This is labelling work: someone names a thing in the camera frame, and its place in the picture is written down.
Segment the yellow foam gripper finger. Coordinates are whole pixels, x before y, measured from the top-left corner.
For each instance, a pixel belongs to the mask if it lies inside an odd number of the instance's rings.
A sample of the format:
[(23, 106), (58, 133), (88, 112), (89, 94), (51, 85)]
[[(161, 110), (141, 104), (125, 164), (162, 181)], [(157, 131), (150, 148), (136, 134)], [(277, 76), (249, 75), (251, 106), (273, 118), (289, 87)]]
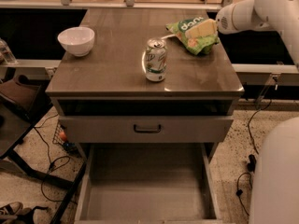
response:
[(214, 20), (208, 19), (194, 25), (192, 28), (186, 31), (185, 36), (187, 38), (204, 37), (208, 35), (214, 35), (217, 32), (217, 24)]

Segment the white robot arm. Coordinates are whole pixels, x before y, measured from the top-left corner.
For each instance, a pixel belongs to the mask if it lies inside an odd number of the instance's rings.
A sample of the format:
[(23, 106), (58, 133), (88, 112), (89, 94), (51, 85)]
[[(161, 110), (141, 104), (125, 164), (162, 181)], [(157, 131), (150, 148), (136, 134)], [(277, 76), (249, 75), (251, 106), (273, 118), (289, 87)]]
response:
[[(222, 8), (223, 34), (265, 28), (279, 33), (299, 64), (299, 0), (244, 0)], [(255, 167), (249, 224), (299, 224), (299, 118), (281, 122), (264, 139)]]

